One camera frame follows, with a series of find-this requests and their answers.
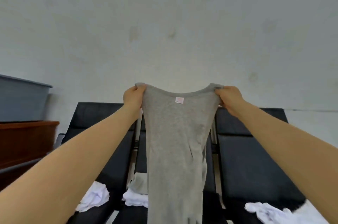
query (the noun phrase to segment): gray bin rim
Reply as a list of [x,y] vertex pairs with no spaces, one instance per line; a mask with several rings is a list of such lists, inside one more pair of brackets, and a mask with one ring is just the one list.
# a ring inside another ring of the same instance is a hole
[[34,81],[30,81],[30,80],[26,80],[26,79],[22,79],[22,78],[17,78],[17,77],[12,77],[12,76],[7,76],[7,75],[1,75],[0,74],[0,78],[13,79],[13,80],[21,81],[21,82],[34,83],[34,84],[43,85],[43,86],[46,86],[46,87],[49,87],[49,88],[53,88],[53,86],[50,85],[50,84],[34,82]]

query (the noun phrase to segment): hand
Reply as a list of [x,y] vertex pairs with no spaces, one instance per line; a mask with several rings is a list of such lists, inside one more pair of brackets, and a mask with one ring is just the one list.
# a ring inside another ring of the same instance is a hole
[[133,86],[126,90],[123,94],[124,106],[135,114],[135,120],[139,117],[143,93],[146,87],[146,85],[141,85],[139,87]]
[[240,109],[247,103],[239,89],[235,86],[224,86],[223,89],[216,89],[215,93],[221,98],[223,102],[223,107],[225,107],[228,112],[239,118]]

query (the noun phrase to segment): person's left hand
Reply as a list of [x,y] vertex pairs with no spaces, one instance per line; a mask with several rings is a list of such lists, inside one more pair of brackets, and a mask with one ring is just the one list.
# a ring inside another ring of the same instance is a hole
[[140,108],[142,105],[143,93],[147,85],[133,86],[126,90],[123,94],[124,106],[135,114],[135,120],[138,119]]

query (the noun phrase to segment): gray folded cloth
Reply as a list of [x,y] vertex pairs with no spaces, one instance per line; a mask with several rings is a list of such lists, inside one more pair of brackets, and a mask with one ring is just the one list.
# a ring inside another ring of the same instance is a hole
[[138,194],[148,194],[148,175],[147,173],[136,172],[128,184],[133,192]]

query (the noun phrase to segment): gray plastic bin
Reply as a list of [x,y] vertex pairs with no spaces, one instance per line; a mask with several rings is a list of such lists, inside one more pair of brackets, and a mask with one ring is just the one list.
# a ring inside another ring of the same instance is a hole
[[42,120],[49,84],[0,75],[0,122]]

